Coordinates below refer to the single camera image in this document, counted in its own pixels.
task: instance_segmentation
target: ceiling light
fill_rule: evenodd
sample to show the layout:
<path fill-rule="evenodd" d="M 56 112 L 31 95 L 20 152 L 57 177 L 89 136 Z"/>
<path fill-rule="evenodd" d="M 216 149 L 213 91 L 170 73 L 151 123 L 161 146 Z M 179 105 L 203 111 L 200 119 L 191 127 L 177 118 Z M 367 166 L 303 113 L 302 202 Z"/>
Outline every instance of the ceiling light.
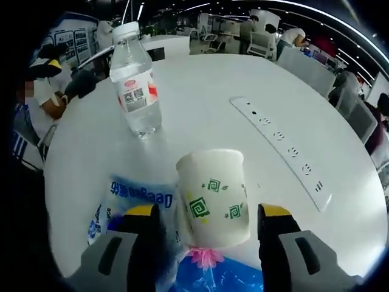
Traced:
<path fill-rule="evenodd" d="M 368 84 L 368 86 L 370 86 L 370 87 L 372 87 L 372 85 L 370 84 L 370 82 L 369 81 L 367 81 L 367 79 L 361 74 L 361 73 L 359 73 L 359 72 L 357 72 L 357 74 L 359 75 L 359 76 L 361 76 L 362 77 L 362 79 L 364 79 L 365 80 L 365 82 Z"/>
<path fill-rule="evenodd" d="M 374 50 L 376 50 L 378 52 L 378 54 L 381 55 L 381 57 L 389 64 L 389 58 L 371 41 L 367 38 L 367 36 L 365 36 L 362 32 L 360 32 L 359 30 L 357 30 L 355 27 L 349 25 L 348 23 L 344 22 L 343 20 L 329 14 L 329 13 L 326 13 L 324 11 L 321 11 L 319 9 L 316 9 L 316 8 L 313 8 L 313 7 L 310 7 L 310 6 L 307 6 L 307 5 L 304 5 L 304 4 L 300 4 L 300 3 L 296 3 L 296 2 L 292 2 L 292 1 L 285 1 L 285 0 L 268 0 L 268 1 L 272 1 L 272 2 L 280 2 L 280 3 L 285 3 L 285 4 L 290 4 L 290 5 L 295 5 L 295 6 L 299 6 L 299 7 L 303 7 L 303 8 L 306 8 L 306 9 L 309 9 L 309 10 L 312 10 L 312 11 L 315 11 L 317 13 L 320 13 L 322 15 L 325 15 L 335 21 L 337 21 L 338 23 L 340 24 L 343 24 L 345 27 L 347 27 L 349 30 L 352 30 L 353 32 L 355 32 L 358 36 L 360 36 L 361 38 L 363 38 L 370 46 L 372 46 L 374 48 Z"/>
<path fill-rule="evenodd" d="M 142 4 L 140 5 L 140 7 L 139 7 L 138 18 L 136 19 L 137 21 L 139 20 L 140 15 L 142 14 L 143 6 L 144 6 L 144 4 L 142 3 Z"/>
<path fill-rule="evenodd" d="M 122 19 L 122 25 L 124 24 L 124 19 L 126 18 L 128 4 L 129 4 L 129 1 L 127 1 L 126 9 L 124 9 L 124 14 L 123 14 L 123 19 Z"/>
<path fill-rule="evenodd" d="M 339 54 L 336 55 L 336 57 L 337 57 L 339 60 L 343 61 L 346 65 L 349 65 L 349 63 L 348 63 L 345 59 L 343 59 L 341 56 L 339 56 Z"/>
<path fill-rule="evenodd" d="M 225 15 L 228 17 L 244 17 L 244 18 L 249 18 L 248 16 L 242 16 L 242 15 Z"/>
<path fill-rule="evenodd" d="M 190 8 L 188 8 L 188 9 L 185 9 L 184 11 L 192 10 L 192 9 L 195 9 L 195 8 L 198 8 L 198 7 L 202 7 L 202 6 L 206 6 L 206 5 L 209 5 L 209 4 L 210 4 L 210 3 L 205 3 L 205 4 L 193 6 L 193 7 L 190 7 Z"/>

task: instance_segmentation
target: qr code on label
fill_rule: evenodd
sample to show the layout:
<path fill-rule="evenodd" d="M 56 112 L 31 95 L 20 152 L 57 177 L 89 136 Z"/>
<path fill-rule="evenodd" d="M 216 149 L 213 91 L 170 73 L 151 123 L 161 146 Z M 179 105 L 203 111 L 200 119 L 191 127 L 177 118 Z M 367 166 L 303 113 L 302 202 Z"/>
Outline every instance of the qr code on label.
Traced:
<path fill-rule="evenodd" d="M 141 99 L 143 97 L 143 89 L 138 88 L 133 91 L 135 99 Z"/>
<path fill-rule="evenodd" d="M 133 93 L 132 93 L 132 92 L 126 93 L 126 94 L 124 95 L 124 101 L 125 101 L 126 103 L 135 102 L 134 97 L 133 97 Z"/>

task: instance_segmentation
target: power strip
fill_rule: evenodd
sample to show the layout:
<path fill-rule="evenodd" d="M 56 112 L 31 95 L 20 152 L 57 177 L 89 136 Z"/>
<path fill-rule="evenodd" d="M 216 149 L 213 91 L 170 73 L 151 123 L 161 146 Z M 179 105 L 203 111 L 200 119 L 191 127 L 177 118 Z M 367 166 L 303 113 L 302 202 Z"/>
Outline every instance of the power strip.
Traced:
<path fill-rule="evenodd" d="M 309 159 L 290 140 L 291 134 L 285 133 L 274 120 L 255 108 L 245 97 L 234 97 L 230 103 L 253 124 L 281 155 L 285 163 L 295 173 L 317 209 L 323 212 L 331 200 L 332 194 L 326 184 L 319 179 L 317 171 L 311 167 Z"/>

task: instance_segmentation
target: gray chair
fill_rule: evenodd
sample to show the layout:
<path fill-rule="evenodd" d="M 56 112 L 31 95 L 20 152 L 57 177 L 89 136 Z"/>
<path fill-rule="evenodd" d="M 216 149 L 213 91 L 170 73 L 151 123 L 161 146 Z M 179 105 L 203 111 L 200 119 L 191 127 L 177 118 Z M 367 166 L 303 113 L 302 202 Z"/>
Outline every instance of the gray chair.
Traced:
<path fill-rule="evenodd" d="M 270 55 L 270 41 L 272 40 L 271 34 L 267 32 L 252 32 L 250 34 L 250 39 L 251 41 L 247 49 L 248 54 L 264 58 L 267 58 Z"/>
<path fill-rule="evenodd" d="M 368 107 L 357 94 L 344 89 L 336 109 L 347 120 L 362 143 L 365 144 L 378 124 Z"/>

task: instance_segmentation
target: bottle label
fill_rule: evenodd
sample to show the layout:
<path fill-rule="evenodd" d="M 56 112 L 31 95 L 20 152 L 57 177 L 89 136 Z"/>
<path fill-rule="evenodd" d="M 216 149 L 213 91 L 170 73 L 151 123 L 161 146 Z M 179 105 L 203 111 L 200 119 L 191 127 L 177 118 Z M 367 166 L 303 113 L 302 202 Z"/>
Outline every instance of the bottle label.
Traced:
<path fill-rule="evenodd" d="M 158 99 L 151 69 L 137 76 L 119 80 L 114 86 L 119 104 L 126 113 L 152 105 Z"/>

